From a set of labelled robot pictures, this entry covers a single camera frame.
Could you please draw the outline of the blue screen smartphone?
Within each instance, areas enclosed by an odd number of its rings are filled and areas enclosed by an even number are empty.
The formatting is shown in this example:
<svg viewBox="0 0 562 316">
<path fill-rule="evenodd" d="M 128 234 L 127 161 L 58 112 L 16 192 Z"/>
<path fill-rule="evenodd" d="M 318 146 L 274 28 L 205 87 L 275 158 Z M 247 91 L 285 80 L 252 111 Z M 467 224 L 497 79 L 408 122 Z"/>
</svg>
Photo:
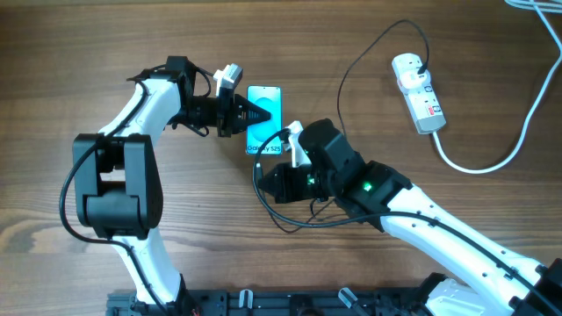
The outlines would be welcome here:
<svg viewBox="0 0 562 316">
<path fill-rule="evenodd" d="M 251 85 L 247 89 L 247 98 L 270 113 L 269 120 L 252 125 L 247 130 L 246 153 L 255 154 L 273 133 L 283 128 L 282 90 L 276 86 Z"/>
</svg>

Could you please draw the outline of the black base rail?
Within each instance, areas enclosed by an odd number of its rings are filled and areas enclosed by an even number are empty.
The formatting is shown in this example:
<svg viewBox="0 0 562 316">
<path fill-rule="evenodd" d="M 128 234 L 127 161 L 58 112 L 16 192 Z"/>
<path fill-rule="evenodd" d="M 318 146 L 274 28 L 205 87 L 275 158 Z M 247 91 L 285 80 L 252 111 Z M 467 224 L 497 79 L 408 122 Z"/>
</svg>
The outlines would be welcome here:
<svg viewBox="0 0 562 316">
<path fill-rule="evenodd" d="M 163 307 L 167 315 L 430 315 L 415 288 L 356 291 L 346 305 L 339 291 L 190 291 Z"/>
</svg>

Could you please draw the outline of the white charger adapter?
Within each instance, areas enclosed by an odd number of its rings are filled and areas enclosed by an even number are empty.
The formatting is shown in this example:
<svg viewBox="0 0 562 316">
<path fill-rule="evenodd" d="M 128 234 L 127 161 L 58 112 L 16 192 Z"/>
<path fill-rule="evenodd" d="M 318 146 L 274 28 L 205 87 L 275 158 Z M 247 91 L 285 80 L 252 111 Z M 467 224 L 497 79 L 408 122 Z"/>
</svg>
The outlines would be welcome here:
<svg viewBox="0 0 562 316">
<path fill-rule="evenodd" d="M 429 84 L 431 75 L 428 70 L 419 73 L 417 69 L 406 70 L 399 72 L 397 76 L 397 84 L 400 91 L 407 95 L 412 90 L 417 90 Z"/>
</svg>

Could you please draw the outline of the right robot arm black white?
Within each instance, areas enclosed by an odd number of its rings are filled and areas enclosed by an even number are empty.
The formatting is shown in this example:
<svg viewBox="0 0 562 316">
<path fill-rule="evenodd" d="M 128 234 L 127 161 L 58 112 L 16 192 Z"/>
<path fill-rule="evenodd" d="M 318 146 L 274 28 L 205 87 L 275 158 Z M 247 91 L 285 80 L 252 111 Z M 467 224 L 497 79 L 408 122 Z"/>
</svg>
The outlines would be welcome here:
<svg viewBox="0 0 562 316">
<path fill-rule="evenodd" d="M 332 198 L 347 215 L 328 226 L 368 223 L 420 249 L 453 273 L 429 277 L 404 312 L 431 315 L 559 315 L 561 261 L 545 266 L 488 239 L 457 219 L 397 170 L 365 162 L 328 118 L 303 127 L 298 121 L 272 135 L 290 148 L 290 162 L 261 174 L 252 166 L 256 195 L 274 219 L 304 221 L 276 212 L 278 204 Z"/>
</svg>

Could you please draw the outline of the white power strip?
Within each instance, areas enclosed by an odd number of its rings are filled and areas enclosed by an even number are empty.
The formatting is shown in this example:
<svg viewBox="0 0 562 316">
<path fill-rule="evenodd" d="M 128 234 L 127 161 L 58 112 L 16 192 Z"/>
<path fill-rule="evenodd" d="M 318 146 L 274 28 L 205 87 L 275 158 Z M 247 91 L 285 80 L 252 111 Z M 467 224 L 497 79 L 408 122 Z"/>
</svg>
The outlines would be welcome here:
<svg viewBox="0 0 562 316">
<path fill-rule="evenodd" d="M 416 54 L 399 54 L 393 58 L 392 67 L 397 80 L 399 72 L 411 69 L 417 69 L 419 72 L 422 68 L 422 60 Z M 407 95 L 403 94 L 403 96 L 414 122 L 414 127 L 419 134 L 432 134 L 445 126 L 446 119 L 431 81 L 422 88 L 412 90 Z"/>
</svg>

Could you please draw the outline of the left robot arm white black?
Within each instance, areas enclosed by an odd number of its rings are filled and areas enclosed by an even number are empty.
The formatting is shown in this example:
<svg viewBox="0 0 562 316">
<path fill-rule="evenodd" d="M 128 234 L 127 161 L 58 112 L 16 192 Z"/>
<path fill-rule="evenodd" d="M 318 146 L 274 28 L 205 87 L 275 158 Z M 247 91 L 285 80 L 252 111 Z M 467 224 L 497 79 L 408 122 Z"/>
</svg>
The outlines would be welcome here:
<svg viewBox="0 0 562 316">
<path fill-rule="evenodd" d="M 270 119 L 235 93 L 242 74 L 234 63 L 209 73 L 185 56 L 170 56 L 131 77 L 135 92 L 110 124 L 74 140 L 74 165 L 61 189 L 61 222 L 76 239 L 118 252 L 136 287 L 131 312 L 200 310 L 158 229 L 163 193 L 154 148 L 167 126 L 185 126 L 202 137 L 214 127 L 220 137 L 230 137 Z"/>
</svg>

